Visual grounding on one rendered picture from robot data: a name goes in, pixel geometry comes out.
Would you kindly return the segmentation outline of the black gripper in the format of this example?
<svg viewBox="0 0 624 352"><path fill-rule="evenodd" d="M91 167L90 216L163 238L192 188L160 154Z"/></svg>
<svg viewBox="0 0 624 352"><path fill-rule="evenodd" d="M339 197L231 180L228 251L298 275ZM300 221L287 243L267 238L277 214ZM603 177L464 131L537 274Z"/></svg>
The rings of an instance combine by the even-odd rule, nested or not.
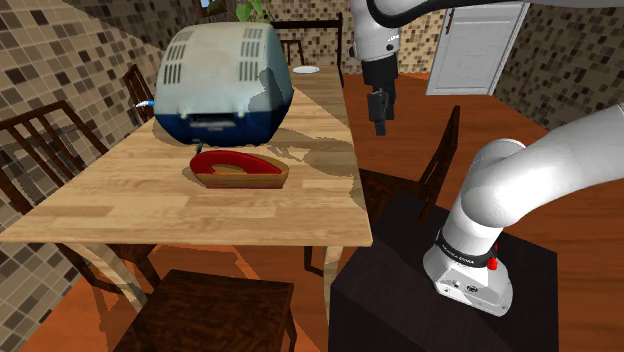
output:
<svg viewBox="0 0 624 352"><path fill-rule="evenodd" d="M362 61L361 67L364 83L374 90L367 95L369 120L374 123L376 135L385 136L385 123L394 119L391 99L396 98L397 56L391 54L379 60Z"/></svg>

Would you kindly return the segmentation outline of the white door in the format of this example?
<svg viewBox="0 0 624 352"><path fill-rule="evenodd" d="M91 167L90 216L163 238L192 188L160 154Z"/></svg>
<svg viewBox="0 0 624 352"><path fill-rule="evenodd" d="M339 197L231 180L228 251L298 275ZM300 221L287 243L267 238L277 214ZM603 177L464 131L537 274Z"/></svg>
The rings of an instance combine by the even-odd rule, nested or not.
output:
<svg viewBox="0 0 624 352"><path fill-rule="evenodd" d="M447 10L426 93L491 95L528 9L504 2Z"/></svg>

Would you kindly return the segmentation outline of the red and wood boat dish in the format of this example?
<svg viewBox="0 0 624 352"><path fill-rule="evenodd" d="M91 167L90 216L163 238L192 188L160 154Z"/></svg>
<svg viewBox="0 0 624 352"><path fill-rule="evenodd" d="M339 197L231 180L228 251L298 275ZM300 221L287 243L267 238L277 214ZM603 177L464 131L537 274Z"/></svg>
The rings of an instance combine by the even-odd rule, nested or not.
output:
<svg viewBox="0 0 624 352"><path fill-rule="evenodd" d="M229 150L195 155L190 170L214 189L281 189L289 175L289 167L275 158Z"/></svg>

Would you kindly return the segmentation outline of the green plant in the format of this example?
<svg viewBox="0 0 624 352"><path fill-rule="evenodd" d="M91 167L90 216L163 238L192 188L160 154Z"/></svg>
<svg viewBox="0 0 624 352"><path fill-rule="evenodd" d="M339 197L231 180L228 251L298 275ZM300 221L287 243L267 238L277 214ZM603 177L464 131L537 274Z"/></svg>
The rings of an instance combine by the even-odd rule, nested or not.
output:
<svg viewBox="0 0 624 352"><path fill-rule="evenodd" d="M272 0L237 0L235 15L241 22L270 23Z"/></svg>

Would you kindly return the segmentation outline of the white and blue pet carrier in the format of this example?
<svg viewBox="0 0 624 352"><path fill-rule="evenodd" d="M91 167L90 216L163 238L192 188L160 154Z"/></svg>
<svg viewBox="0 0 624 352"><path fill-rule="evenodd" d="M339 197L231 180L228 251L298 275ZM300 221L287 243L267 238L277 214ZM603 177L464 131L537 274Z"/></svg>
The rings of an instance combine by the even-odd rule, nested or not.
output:
<svg viewBox="0 0 624 352"><path fill-rule="evenodd" d="M157 74L153 111L184 144L261 145L294 96L275 28L266 23L188 26L169 43Z"/></svg>

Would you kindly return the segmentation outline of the dark robot stand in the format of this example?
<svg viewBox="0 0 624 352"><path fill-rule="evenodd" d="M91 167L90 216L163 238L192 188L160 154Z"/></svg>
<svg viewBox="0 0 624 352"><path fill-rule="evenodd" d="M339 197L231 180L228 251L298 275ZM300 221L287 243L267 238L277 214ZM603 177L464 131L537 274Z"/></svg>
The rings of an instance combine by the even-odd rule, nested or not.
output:
<svg viewBox="0 0 624 352"><path fill-rule="evenodd" d="M425 223L422 200L397 195L331 286L329 352L559 352L557 255L515 236L498 238L513 285L495 317L438 294L423 256L448 216Z"/></svg>

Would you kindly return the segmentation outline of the wooden dining table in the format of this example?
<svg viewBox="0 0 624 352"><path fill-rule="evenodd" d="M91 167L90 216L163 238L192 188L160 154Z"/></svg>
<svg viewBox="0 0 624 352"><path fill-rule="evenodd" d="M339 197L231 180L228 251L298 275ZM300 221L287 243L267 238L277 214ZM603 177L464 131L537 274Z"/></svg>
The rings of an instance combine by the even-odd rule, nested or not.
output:
<svg viewBox="0 0 624 352"><path fill-rule="evenodd" d="M0 242L63 243L98 267L136 308L145 295L114 243L321 246L331 284L342 251L371 230L340 76L325 65L292 78L290 110L259 155L286 164L280 189L208 189L192 146L149 121L27 215Z"/></svg>

